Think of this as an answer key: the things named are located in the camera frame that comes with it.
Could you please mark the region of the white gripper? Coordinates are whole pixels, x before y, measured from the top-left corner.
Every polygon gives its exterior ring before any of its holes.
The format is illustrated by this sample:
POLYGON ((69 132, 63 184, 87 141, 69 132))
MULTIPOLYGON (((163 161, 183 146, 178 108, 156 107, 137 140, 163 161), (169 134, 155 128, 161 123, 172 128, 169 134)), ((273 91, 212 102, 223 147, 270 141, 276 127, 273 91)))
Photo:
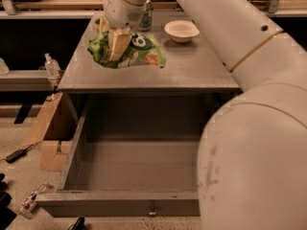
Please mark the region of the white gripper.
POLYGON ((131 41, 130 27, 137 27, 145 13, 147 0, 103 0, 105 14, 100 17, 99 32, 108 34, 109 60, 118 60, 131 41))

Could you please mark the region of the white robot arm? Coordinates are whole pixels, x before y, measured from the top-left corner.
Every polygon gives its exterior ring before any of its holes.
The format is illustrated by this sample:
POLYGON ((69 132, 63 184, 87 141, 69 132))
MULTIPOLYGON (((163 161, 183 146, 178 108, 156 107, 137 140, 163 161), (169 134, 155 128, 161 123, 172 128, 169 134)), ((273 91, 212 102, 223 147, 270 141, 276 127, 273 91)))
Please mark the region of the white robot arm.
POLYGON ((306 53, 247 0, 177 0, 242 94, 201 136, 203 230, 307 230, 306 53))

